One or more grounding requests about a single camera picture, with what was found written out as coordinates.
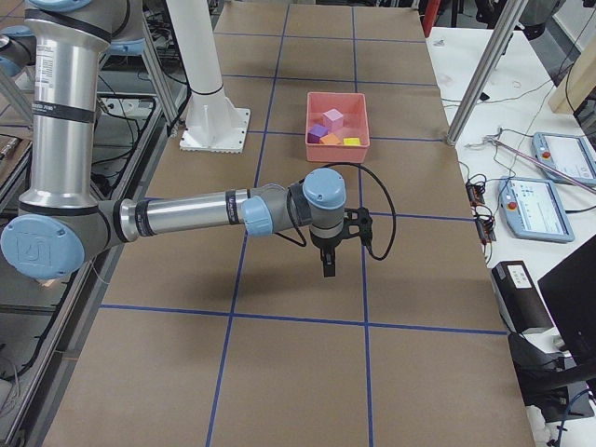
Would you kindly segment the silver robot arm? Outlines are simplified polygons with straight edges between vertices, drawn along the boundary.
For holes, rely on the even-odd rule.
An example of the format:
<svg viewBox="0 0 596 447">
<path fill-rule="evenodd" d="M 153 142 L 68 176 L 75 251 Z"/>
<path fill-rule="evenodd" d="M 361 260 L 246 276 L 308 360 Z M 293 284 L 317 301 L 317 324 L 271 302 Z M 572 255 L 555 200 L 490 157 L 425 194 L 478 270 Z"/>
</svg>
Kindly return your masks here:
<svg viewBox="0 0 596 447">
<path fill-rule="evenodd" d="M 138 1 L 32 1 L 25 20 L 36 39 L 33 151 L 29 189 L 19 214 L 3 230 L 7 262 L 36 279 L 61 278 L 114 246 L 140 237 L 241 224 L 252 237 L 307 227 L 298 244 L 314 244 L 323 273 L 335 273 L 343 241 L 373 241 L 372 218 L 346 206 L 335 164 L 288 187 L 178 199 L 100 201 L 90 192 L 99 63 L 113 44 L 141 52 Z"/>
<path fill-rule="evenodd" d="M 35 53 L 36 38 L 29 27 L 14 25 L 1 30 L 1 70 L 5 75 L 13 77 L 34 66 Z"/>
</svg>

